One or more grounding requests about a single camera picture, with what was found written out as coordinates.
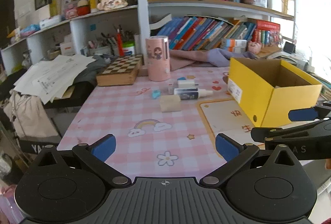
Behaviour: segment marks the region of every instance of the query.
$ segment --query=pink toy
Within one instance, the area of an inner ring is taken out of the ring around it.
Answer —
[[[170,79],[170,55],[168,36],[146,38],[148,77],[152,81]]]
[[[247,50],[254,54],[258,54],[261,51],[261,48],[262,48],[262,45],[257,42],[252,42],[252,41],[248,42]]]

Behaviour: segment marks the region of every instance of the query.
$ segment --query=stack of papers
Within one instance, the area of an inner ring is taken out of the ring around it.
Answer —
[[[14,83],[14,90],[39,96],[44,104],[52,102],[55,97],[61,98],[76,76],[94,61],[79,54],[71,57],[59,55],[53,61],[41,61]]]

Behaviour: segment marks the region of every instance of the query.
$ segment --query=red pen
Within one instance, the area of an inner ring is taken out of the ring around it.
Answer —
[[[124,56],[120,29],[117,29],[117,45],[119,47],[119,54],[120,54],[120,56]]]

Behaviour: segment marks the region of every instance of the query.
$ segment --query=chessboard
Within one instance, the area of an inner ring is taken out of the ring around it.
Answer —
[[[118,57],[97,75],[98,86],[132,85],[141,65],[141,54]]]

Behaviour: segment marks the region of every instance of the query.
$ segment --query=box label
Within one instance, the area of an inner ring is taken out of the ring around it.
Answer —
[[[232,80],[232,79],[228,79],[228,91],[229,93],[233,96],[233,98],[240,103],[241,100],[241,94],[243,93],[243,91],[241,90],[241,88],[238,87],[238,85]]]

